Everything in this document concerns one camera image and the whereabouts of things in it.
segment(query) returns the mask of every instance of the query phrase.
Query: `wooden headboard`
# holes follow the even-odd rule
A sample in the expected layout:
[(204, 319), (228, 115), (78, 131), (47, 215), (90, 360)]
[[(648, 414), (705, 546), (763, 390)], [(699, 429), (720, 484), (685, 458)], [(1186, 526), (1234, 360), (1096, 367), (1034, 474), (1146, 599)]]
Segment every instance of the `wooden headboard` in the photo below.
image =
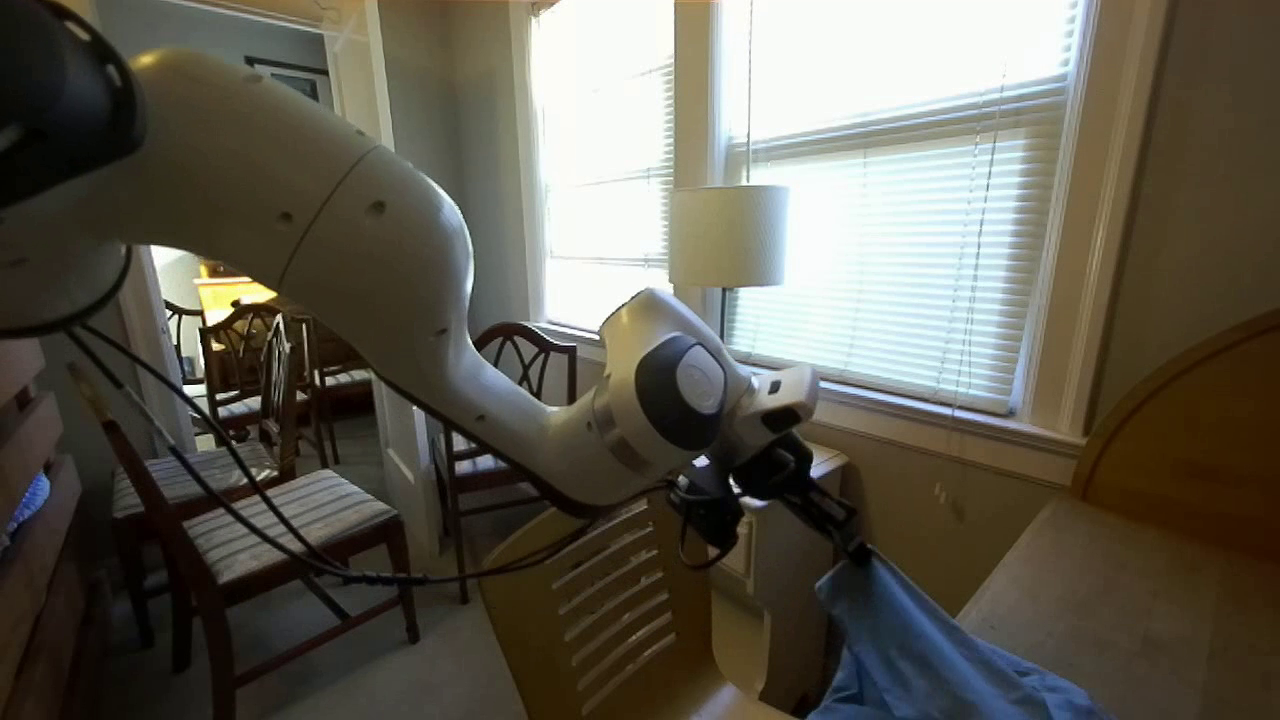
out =
[(1127, 390), (1071, 486), (1140, 525), (1280, 559), (1280, 310), (1214, 336)]

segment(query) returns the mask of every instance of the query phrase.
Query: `lamp shade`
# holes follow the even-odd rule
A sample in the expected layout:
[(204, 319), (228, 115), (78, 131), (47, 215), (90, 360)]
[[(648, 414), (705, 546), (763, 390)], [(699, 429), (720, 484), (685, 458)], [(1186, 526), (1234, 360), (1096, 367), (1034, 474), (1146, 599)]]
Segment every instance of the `lamp shade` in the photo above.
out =
[(668, 275), (676, 288), (779, 283), (785, 224), (788, 192), (776, 183), (676, 192)]

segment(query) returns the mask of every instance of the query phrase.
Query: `window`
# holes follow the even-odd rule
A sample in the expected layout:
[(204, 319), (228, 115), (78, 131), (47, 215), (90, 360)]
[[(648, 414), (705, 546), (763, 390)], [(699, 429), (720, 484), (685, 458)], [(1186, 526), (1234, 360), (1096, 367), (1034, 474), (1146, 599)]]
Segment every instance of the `window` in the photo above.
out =
[(665, 288), (673, 4), (562, 0), (531, 19), (546, 319), (595, 330)]
[(744, 181), (788, 183), (788, 283), (738, 350), (1012, 414), (1054, 220), (1076, 0), (755, 0)]

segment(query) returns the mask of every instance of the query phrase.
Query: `wooden dresser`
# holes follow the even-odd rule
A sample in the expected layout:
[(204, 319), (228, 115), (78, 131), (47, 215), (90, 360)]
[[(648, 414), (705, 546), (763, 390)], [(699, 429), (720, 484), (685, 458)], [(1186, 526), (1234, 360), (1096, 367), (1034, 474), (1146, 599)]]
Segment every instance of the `wooden dresser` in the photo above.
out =
[[(59, 403), (40, 386), (37, 339), (0, 339), (0, 720), (84, 717), (102, 608), (80, 542), (80, 474), (59, 443)], [(37, 474), (52, 493), (7, 535)]]

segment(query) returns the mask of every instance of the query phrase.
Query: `floor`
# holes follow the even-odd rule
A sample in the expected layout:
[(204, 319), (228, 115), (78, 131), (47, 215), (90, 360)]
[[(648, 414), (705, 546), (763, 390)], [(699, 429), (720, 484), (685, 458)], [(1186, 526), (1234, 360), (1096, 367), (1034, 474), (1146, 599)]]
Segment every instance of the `floor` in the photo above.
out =
[[(341, 425), (341, 472), (379, 486), (373, 418), (357, 414)], [(368, 589), (341, 589), (346, 599), (360, 605)], [(462, 605), (455, 582), (422, 589), (422, 644), (407, 644), (397, 611), (357, 629), (351, 636), (309, 652), (306, 658), (242, 689), (242, 717), (271, 720), (346, 720), (346, 717), (432, 717), (432, 720), (521, 720), (521, 695), (492, 638), (486, 605)], [(130, 605), (113, 605), (113, 647), (103, 689), (96, 700), (102, 720), (173, 720), (209, 717), (209, 668), (197, 630), (197, 665), (169, 670), (169, 611), (152, 599), (156, 647), (140, 647)], [(253, 611), (233, 617), (237, 636), (247, 652), (271, 647), (309, 624), (326, 624), (326, 608), (306, 590), (288, 589)], [(728, 674), (750, 674), (753, 636), (744, 624), (723, 624), (717, 611), (717, 652)]]

